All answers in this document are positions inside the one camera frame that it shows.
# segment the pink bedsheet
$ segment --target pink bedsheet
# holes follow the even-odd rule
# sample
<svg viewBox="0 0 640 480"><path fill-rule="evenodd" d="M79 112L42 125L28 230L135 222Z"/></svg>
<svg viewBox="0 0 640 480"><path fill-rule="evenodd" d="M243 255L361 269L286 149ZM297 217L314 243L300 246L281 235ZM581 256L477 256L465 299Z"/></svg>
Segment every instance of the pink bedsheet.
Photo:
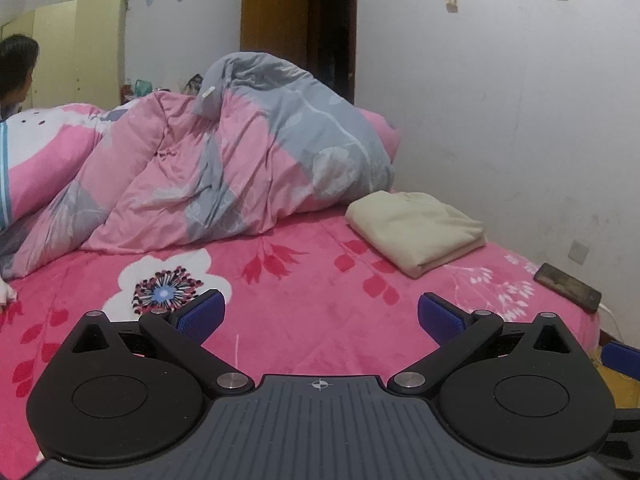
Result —
<svg viewBox="0 0 640 480"><path fill-rule="evenodd" d="M417 322L417 300L426 291L510 321L557 312L582 346L593 349L598 318L533 283L535 270L488 244L413 281L361 241L337 209L204 247L147 256L69 254L14 282L20 301L0 314L0 471L20 478L36 465L26 400L88 310L135 319L153 294L171 306L218 288L228 301L226 319L204 346L256 382L269 373L379 374L386 381L436 348ZM154 277L155 285L145 281Z"/></svg>

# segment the white cloth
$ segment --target white cloth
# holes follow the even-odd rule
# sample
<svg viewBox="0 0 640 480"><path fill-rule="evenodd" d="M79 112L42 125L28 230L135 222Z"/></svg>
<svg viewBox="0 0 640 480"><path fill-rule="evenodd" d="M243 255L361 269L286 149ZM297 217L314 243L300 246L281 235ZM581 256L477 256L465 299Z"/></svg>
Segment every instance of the white cloth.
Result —
<svg viewBox="0 0 640 480"><path fill-rule="evenodd" d="M411 278L486 244L484 224L425 193L379 191L352 203L346 218Z"/></svg>

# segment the blue gripper pad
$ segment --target blue gripper pad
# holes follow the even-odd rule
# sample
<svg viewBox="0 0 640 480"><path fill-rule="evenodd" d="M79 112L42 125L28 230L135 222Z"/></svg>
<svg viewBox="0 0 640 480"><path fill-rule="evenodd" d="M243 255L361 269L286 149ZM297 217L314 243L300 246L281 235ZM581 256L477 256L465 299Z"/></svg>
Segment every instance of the blue gripper pad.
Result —
<svg viewBox="0 0 640 480"><path fill-rule="evenodd" d="M225 297L208 290L169 316L169 323L197 344L203 344L225 320Z"/></svg>
<svg viewBox="0 0 640 480"><path fill-rule="evenodd" d="M636 381L640 381L640 350L618 342L603 346L602 364Z"/></svg>
<svg viewBox="0 0 640 480"><path fill-rule="evenodd" d="M432 292L418 301L418 321L422 329L439 345L464 332L471 316Z"/></svg>

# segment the red leaf print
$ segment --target red leaf print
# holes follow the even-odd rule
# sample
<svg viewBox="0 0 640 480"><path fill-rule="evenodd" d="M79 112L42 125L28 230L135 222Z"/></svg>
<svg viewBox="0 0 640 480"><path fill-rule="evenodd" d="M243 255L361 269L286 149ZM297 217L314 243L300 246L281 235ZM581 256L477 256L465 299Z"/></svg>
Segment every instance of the red leaf print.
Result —
<svg viewBox="0 0 640 480"><path fill-rule="evenodd" d="M289 271L284 264L272 254L264 257L264 268L280 280L283 276L289 276Z"/></svg>
<svg viewBox="0 0 640 480"><path fill-rule="evenodd" d="M260 281L260 274L262 273L262 262L260 258L256 256L253 260L251 260L248 264L244 266L244 271L242 275L246 279L247 283L255 282L258 283Z"/></svg>
<svg viewBox="0 0 640 480"><path fill-rule="evenodd" d="M15 389L15 396L18 398L26 397L27 395L29 395L29 392L31 391L31 386L33 386L32 377L18 384L18 387Z"/></svg>
<svg viewBox="0 0 640 480"><path fill-rule="evenodd" d="M60 310L54 310L49 318L49 324L51 326L62 325L67 319L69 319L69 311L66 308Z"/></svg>
<svg viewBox="0 0 640 480"><path fill-rule="evenodd" d="M373 264L373 267L384 274L393 274L396 272L396 268L391 265L388 260L378 260Z"/></svg>
<svg viewBox="0 0 640 480"><path fill-rule="evenodd" d="M389 285L388 289L385 290L385 293L382 295L382 299L385 300L385 303L388 305L395 305L400 300L400 294Z"/></svg>
<svg viewBox="0 0 640 480"><path fill-rule="evenodd" d="M7 307L0 312L0 330L2 330L5 322L12 324L14 322L14 317L21 315L22 303L20 303L20 301L14 301L7 305Z"/></svg>
<svg viewBox="0 0 640 480"><path fill-rule="evenodd" d="M42 345L42 352L40 353L42 361L45 363L51 361L55 353L58 351L58 348L60 348L60 343L44 343L44 345Z"/></svg>
<svg viewBox="0 0 640 480"><path fill-rule="evenodd" d="M287 248L287 247L283 247L280 245L272 245L271 249L273 250L273 253L279 257L279 259L281 259L283 262L287 262L288 264L297 264L299 263L299 261L297 261L295 258L293 258L291 255L293 254L291 252L291 249Z"/></svg>
<svg viewBox="0 0 640 480"><path fill-rule="evenodd" d="M344 246L356 254L364 254L367 252L367 245L362 240L351 240L350 242L345 242Z"/></svg>
<svg viewBox="0 0 640 480"><path fill-rule="evenodd" d="M14 378L11 379L13 384L20 383L33 375L34 359L31 361L23 361L14 370Z"/></svg>
<svg viewBox="0 0 640 480"><path fill-rule="evenodd" d="M372 298L377 298L386 288L386 281L379 275L374 274L362 284L362 290Z"/></svg>
<svg viewBox="0 0 640 480"><path fill-rule="evenodd" d="M20 344L27 344L36 339L40 332L42 332L42 324L33 325L31 328L25 330L24 334L22 334L22 338L20 339Z"/></svg>
<svg viewBox="0 0 640 480"><path fill-rule="evenodd" d="M353 268L355 264L356 262L354 262L353 258L351 258L348 254L338 256L334 261L334 265L338 267L338 270L340 270L340 272L347 272L347 270Z"/></svg>

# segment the comforter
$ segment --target comforter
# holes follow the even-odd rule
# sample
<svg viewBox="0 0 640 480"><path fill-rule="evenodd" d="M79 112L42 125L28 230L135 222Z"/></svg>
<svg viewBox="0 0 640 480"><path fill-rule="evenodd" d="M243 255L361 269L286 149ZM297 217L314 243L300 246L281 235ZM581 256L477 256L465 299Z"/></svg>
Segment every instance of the comforter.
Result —
<svg viewBox="0 0 640 480"><path fill-rule="evenodd" d="M192 97L155 92L96 118L110 127L75 177L0 234L2 277L23 277L77 248L131 254L260 234L279 218L392 185L371 124L291 63L227 56L197 99L208 117L191 113Z"/></svg>

